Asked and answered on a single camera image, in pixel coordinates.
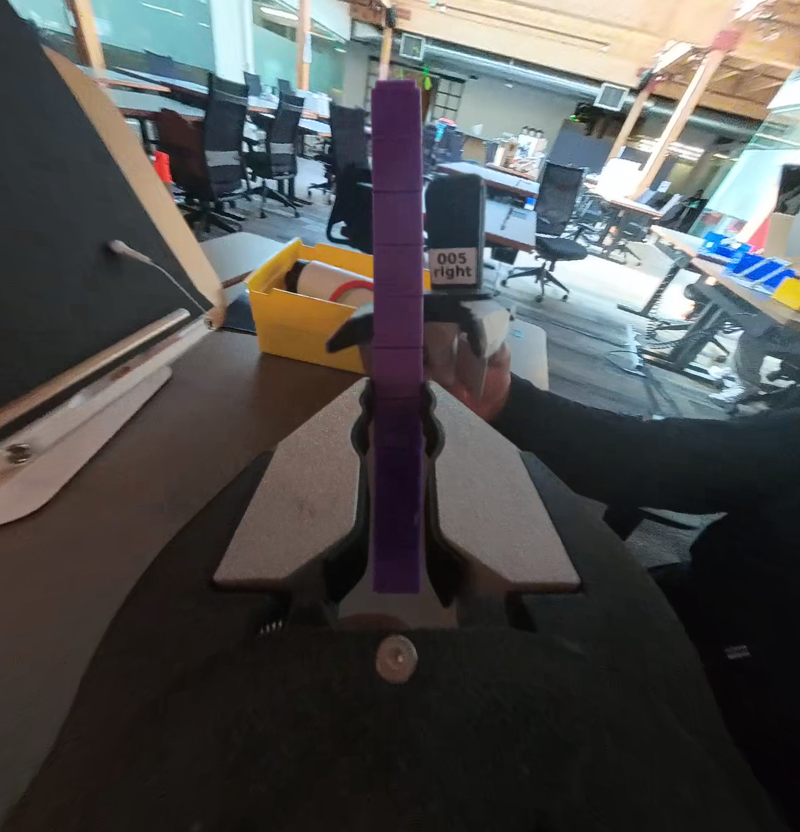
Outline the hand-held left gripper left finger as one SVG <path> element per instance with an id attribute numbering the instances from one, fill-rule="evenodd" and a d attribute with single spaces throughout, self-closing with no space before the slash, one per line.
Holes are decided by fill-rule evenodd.
<path id="1" fill-rule="evenodd" d="M 324 563 L 361 517 L 353 434 L 366 386 L 353 383 L 275 448 L 214 573 L 217 588 L 327 599 Z"/>

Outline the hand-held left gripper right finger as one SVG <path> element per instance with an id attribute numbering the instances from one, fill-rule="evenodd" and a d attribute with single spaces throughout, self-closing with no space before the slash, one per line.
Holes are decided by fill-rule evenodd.
<path id="1" fill-rule="evenodd" d="M 426 577 L 444 608 L 581 588 L 521 452 L 426 384 Z"/>

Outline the yellow storage bin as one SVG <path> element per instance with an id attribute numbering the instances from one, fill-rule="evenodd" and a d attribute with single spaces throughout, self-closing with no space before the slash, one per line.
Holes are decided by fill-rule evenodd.
<path id="1" fill-rule="evenodd" d="M 431 286 L 423 241 L 378 244 L 376 255 L 300 239 L 264 262 L 249 279 L 259 349 L 278 357 L 371 375 L 377 385 L 423 384 L 423 295 Z M 373 279 L 374 299 L 359 309 L 299 296 L 283 288 L 297 260 L 319 261 Z M 352 315 L 373 315 L 373 338 L 352 346 Z"/>

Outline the purple block stick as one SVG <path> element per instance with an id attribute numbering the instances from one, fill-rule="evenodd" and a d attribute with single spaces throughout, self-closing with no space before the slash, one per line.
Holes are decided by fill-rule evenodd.
<path id="1" fill-rule="evenodd" d="M 421 94 L 411 80 L 372 91 L 372 588 L 421 589 L 423 215 Z"/>

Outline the person's right forearm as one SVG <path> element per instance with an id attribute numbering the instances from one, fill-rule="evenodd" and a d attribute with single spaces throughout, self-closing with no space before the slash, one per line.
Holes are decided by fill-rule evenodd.
<path id="1" fill-rule="evenodd" d="M 714 536 L 718 546 L 800 547 L 800 408 L 651 420 L 566 400 L 513 375 L 490 423 L 576 494 L 613 511 L 716 516 L 694 549 Z"/>

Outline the grey office desk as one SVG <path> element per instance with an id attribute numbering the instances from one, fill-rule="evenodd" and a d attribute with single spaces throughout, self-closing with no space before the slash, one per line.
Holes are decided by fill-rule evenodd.
<path id="1" fill-rule="evenodd" d="M 524 253 L 534 251 L 535 201 L 540 184 L 467 161 L 439 164 L 438 175 L 475 175 L 486 188 L 486 245 Z"/>

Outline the white roll with black cap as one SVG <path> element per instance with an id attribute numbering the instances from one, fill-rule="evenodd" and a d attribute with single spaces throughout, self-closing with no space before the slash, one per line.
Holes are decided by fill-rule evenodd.
<path id="1" fill-rule="evenodd" d="M 329 302 L 332 290 L 343 282 L 366 276 L 319 261 L 297 260 L 283 279 L 283 288 L 295 295 Z"/>

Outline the black office chair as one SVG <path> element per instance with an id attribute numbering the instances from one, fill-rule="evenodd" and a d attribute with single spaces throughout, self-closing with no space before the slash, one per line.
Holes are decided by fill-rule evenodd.
<path id="1" fill-rule="evenodd" d="M 188 207 L 187 222 L 203 234 L 213 228 L 241 230 L 243 217 L 227 208 L 234 206 L 247 184 L 243 139 L 248 109 L 246 85 L 208 74 L 204 117 L 188 124 L 191 132 L 175 180 Z"/>
<path id="2" fill-rule="evenodd" d="M 588 249 L 571 237 L 565 237 L 573 211 L 580 194 L 584 170 L 548 162 L 544 166 L 534 212 L 536 214 L 536 233 L 534 239 L 534 257 L 538 266 L 511 270 L 499 282 L 504 288 L 514 278 L 534 277 L 540 286 L 536 301 L 542 302 L 546 286 L 557 286 L 562 290 L 561 300 L 566 302 L 570 290 L 554 274 L 559 262 L 573 263 L 585 260 Z"/>
<path id="3" fill-rule="evenodd" d="M 247 167 L 251 175 L 250 192 L 260 199 L 259 217 L 266 219 L 268 197 L 293 210 L 299 217 L 299 203 L 295 193 L 298 174 L 298 131 L 303 111 L 303 99 L 280 92 L 276 114 L 265 128 L 262 146 L 252 144 L 247 153 Z"/>
<path id="4" fill-rule="evenodd" d="M 372 255 L 372 168 L 361 108 L 330 104 L 332 172 L 335 195 L 326 237 Z"/>

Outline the silver clamp bar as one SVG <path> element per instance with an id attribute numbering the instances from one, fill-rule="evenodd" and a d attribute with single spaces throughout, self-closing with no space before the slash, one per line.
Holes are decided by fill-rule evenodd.
<path id="1" fill-rule="evenodd" d="M 1 406 L 0 432 L 37 418 L 0 442 L 0 476 L 36 461 L 144 382 L 169 377 L 171 364 L 224 317 L 223 306 L 196 319 L 177 309 Z"/>

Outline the long work desk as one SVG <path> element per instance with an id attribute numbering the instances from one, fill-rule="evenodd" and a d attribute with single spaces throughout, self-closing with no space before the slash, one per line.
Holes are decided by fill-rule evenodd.
<path id="1" fill-rule="evenodd" d="M 696 359 L 724 325 L 734 325 L 744 335 L 761 335 L 770 330 L 780 330 L 800 336 L 799 310 L 782 304 L 757 288 L 738 282 L 725 273 L 721 264 L 698 257 L 699 239 L 656 225 L 651 232 L 660 243 L 678 254 L 668 276 L 661 280 L 657 296 L 662 298 L 665 288 L 671 284 L 677 272 L 689 265 L 699 275 L 696 292 L 706 301 L 706 306 L 678 341 L 669 348 L 660 345 L 645 348 L 641 352 L 643 359 L 651 365 L 715 387 L 717 381 Z M 781 359 L 781 367 L 790 370 L 785 375 L 785 378 L 791 380 L 791 386 L 786 388 L 786 392 L 800 390 L 800 355 L 786 354 Z"/>

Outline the cluster of blue bins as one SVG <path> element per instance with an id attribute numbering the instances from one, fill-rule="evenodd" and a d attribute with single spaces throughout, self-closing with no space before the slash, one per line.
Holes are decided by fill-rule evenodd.
<path id="1" fill-rule="evenodd" d="M 759 255 L 748 243 L 713 231 L 704 235 L 697 255 L 719 261 L 727 276 L 769 294 L 784 280 L 796 275 L 787 261 Z"/>

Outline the black board with wooden edge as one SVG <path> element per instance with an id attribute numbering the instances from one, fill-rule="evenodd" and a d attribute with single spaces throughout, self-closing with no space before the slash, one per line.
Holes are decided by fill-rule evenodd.
<path id="1" fill-rule="evenodd" d="M 207 259 L 184 219 L 172 245 L 31 27 L 0 2 L 0 407 L 177 309 L 207 310 Z"/>

